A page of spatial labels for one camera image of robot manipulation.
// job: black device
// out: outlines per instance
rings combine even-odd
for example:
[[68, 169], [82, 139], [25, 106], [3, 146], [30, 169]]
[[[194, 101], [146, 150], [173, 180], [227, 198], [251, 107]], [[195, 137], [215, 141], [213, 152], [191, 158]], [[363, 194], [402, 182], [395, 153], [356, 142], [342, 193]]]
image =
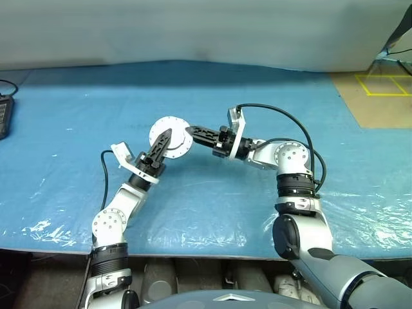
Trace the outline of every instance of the black device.
[[14, 99], [11, 95], [0, 96], [0, 139], [6, 137], [9, 132], [13, 106]]

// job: round metal disk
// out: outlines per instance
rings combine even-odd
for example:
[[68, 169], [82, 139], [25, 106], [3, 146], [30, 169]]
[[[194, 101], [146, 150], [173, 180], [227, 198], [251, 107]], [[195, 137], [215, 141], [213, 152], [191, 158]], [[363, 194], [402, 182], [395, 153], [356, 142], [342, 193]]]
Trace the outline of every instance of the round metal disk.
[[192, 146], [193, 137], [186, 132], [186, 128], [190, 125], [183, 119], [177, 117], [163, 117], [157, 120], [149, 133], [150, 146], [155, 140], [167, 129], [172, 129], [172, 138], [164, 156], [166, 158], [175, 159], [183, 156]]

